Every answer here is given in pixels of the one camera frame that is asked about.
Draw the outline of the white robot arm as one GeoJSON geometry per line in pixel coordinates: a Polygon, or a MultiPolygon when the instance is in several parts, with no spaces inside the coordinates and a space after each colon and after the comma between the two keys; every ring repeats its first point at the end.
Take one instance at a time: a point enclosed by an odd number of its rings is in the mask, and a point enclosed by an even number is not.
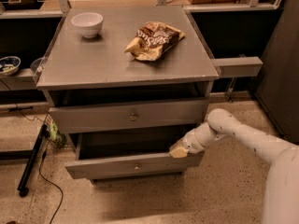
{"type": "Polygon", "coordinates": [[[212,110],[206,122],[187,132],[169,154],[185,158],[232,136],[270,165],[261,224],[299,224],[299,146],[257,130],[224,109],[212,110]]]}

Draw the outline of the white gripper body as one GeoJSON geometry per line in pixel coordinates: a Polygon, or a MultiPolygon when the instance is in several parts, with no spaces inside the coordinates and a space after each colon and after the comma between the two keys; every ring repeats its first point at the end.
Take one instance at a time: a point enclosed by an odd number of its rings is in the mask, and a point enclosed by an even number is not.
{"type": "Polygon", "coordinates": [[[183,146],[189,153],[196,154],[203,151],[215,138],[210,129],[193,129],[186,133],[182,139],[183,146]]]}

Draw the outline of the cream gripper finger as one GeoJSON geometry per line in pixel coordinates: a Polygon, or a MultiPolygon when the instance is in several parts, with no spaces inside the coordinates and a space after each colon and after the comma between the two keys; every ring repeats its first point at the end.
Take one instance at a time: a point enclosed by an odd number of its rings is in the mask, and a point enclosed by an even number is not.
{"type": "Polygon", "coordinates": [[[189,150],[183,146],[172,147],[169,154],[176,159],[185,158],[189,153],[189,150]]]}

